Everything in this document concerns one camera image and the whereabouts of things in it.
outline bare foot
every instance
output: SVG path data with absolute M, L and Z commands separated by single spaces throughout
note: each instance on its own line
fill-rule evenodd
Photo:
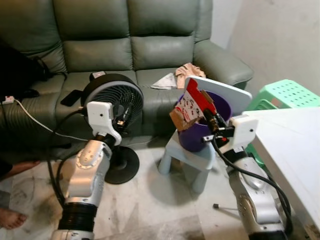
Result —
M 8 173 L 6 173 L 3 177 L 1 177 L 1 180 L 10 178 L 26 170 L 32 169 L 35 166 L 37 166 L 39 163 L 40 161 L 25 161 L 25 162 L 14 164 L 12 166 L 12 169 Z
M 15 229 L 26 221 L 27 216 L 10 209 L 0 207 L 0 227 Z

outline sofa cushion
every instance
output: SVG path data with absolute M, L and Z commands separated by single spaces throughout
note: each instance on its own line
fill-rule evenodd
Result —
M 160 68 L 136 71 L 137 82 L 144 96 L 143 124 L 154 122 L 169 122 L 169 113 L 174 108 L 183 89 L 160 90 L 150 88 L 152 84 L 169 73 L 174 73 L 176 68 Z
M 63 49 L 69 72 L 123 71 L 132 68 L 129 38 L 64 41 Z
M 189 36 L 196 28 L 198 0 L 128 0 L 130 34 Z
M 53 0 L 62 40 L 129 36 L 126 0 Z
M 132 69 L 126 0 L 53 0 L 68 72 Z
M 64 83 L 62 75 L 56 75 L 48 81 L 36 82 L 32 89 L 37 90 L 40 96 L 25 98 L 22 101 L 25 109 L 40 123 L 54 129 L 56 127 L 55 108 L 60 90 Z M 3 111 L 0 109 L 0 132 L 1 134 L 11 134 L 14 138 L 18 136 L 16 144 L 24 142 L 27 146 L 43 146 L 49 136 L 49 131 L 42 128 L 31 120 L 21 107 L 17 104 L 6 104 L 3 106 L 9 124 L 7 129 L 4 121 Z
M 134 71 L 107 71 L 110 74 L 122 74 L 130 78 L 134 83 L 137 83 L 136 75 Z M 80 107 L 80 99 L 73 106 L 64 106 L 60 104 L 61 100 L 64 99 L 73 90 L 83 90 L 89 81 L 91 72 L 72 72 L 66 79 L 61 94 L 57 100 L 55 107 L 56 121 L 59 123 L 66 115 L 76 111 Z M 61 127 L 67 134 L 73 135 L 80 138 L 92 138 L 92 131 L 84 120 L 84 118 L 78 114 L 71 117 Z
M 195 31 L 195 42 L 210 39 L 212 27 L 213 1 L 199 0 L 198 24 Z
M 193 59 L 193 36 L 133 36 L 131 42 L 135 70 L 179 67 Z
M 50 71 L 66 71 L 51 1 L 0 1 L 0 36 L 26 56 L 42 58 Z

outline white paper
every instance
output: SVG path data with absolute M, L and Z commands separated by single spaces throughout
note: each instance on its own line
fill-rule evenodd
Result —
M 172 89 L 177 88 L 176 79 L 173 73 L 165 75 L 163 78 L 155 82 L 151 88 L 153 89 Z

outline power strip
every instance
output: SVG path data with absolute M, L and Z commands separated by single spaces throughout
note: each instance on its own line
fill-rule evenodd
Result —
M 2 102 L 2 104 L 13 104 L 15 102 L 14 96 L 5 96 L 5 100 Z

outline fan grille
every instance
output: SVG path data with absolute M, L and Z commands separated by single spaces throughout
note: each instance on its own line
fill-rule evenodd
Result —
M 127 109 L 130 104 L 132 104 L 132 113 L 128 119 L 128 126 L 139 116 L 143 108 L 143 98 L 141 94 L 131 86 L 120 84 L 104 88 L 94 95 L 91 101 L 108 102 L 113 105 L 118 103 L 122 105 L 124 109 Z

